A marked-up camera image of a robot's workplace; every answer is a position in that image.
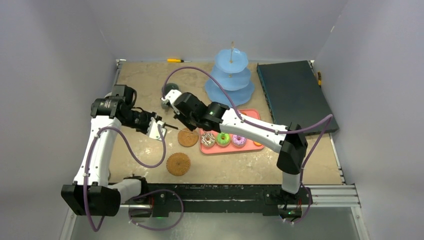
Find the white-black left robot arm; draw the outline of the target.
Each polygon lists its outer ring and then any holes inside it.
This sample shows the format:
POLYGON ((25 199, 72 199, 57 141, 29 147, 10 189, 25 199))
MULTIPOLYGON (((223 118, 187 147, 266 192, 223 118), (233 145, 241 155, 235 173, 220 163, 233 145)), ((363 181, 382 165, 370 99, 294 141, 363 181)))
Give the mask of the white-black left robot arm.
POLYGON ((112 217, 130 199, 138 205, 148 201, 144 177, 130 176, 109 184, 113 146, 116 137, 123 135, 121 127, 157 141, 163 141, 166 134, 162 118, 155 112, 135 107, 136 99, 135 89, 116 84, 110 95, 91 104, 90 135, 84 158, 73 182, 61 189, 62 198, 76 215, 112 217))

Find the black food tongs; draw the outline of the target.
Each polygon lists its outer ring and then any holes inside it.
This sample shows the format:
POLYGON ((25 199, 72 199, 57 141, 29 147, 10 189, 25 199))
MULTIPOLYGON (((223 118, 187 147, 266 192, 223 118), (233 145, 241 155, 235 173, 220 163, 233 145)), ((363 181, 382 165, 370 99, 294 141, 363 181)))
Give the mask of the black food tongs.
POLYGON ((170 125, 170 124, 167 124, 167 123, 164 123, 163 124, 163 128, 171 128, 171 129, 174 129, 174 130, 179 130, 178 127, 173 126, 173 125, 170 125))

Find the chocolate drizzle white donut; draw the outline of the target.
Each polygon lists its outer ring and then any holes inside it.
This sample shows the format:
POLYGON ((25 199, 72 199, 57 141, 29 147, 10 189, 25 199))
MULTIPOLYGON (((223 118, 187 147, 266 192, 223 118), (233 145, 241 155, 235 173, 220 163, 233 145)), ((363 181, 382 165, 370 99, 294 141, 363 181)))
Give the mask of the chocolate drizzle white donut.
POLYGON ((211 132, 204 132, 200 136, 200 144, 205 148, 211 148, 215 145, 216 139, 213 133, 211 132))

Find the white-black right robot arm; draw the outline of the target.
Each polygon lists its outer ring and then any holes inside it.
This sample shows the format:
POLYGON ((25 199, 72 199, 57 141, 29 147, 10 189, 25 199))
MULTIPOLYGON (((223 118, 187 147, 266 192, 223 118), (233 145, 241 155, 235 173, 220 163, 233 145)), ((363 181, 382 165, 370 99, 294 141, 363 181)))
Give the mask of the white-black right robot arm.
POLYGON ((238 135, 258 142, 278 153, 277 168, 282 172, 280 196, 288 204, 300 198, 301 167, 308 143, 297 124, 276 125, 240 114, 218 102, 205 105, 190 92, 171 90, 162 102, 172 107, 174 118, 189 130, 215 131, 238 135))

